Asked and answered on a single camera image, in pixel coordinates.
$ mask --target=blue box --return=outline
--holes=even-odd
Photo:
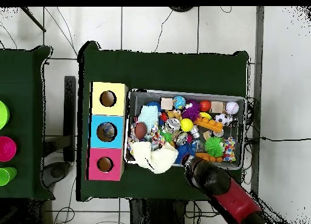
[[[97,127],[109,122],[117,128],[117,135],[110,142],[101,141],[97,137]],[[91,148],[122,148],[124,142],[124,117],[92,115],[91,117]]]

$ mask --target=baseball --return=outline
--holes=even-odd
[[[226,113],[233,115],[239,111],[239,105],[236,102],[228,102],[226,104]]]

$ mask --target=yellow box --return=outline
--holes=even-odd
[[[91,82],[90,88],[92,94],[92,114],[125,116],[127,86],[121,83]],[[108,95],[105,91],[110,91],[109,95],[114,97],[114,103],[111,107],[103,105],[102,97]]]

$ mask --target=orange toy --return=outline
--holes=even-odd
[[[214,120],[209,120],[208,118],[198,118],[194,124],[197,124],[201,127],[205,127],[207,129],[211,129],[215,132],[221,132],[222,130],[222,123],[215,122]]]
[[[196,156],[197,157],[200,157],[206,161],[210,161],[212,163],[214,163],[215,161],[218,162],[218,163],[221,163],[222,162],[222,157],[213,157],[213,156],[210,156],[209,154],[207,154],[206,152],[196,152]]]

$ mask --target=pink box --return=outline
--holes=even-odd
[[[97,162],[102,157],[108,157],[113,163],[109,172],[101,171]],[[124,170],[122,148],[90,148],[89,180],[112,180],[120,181]]]

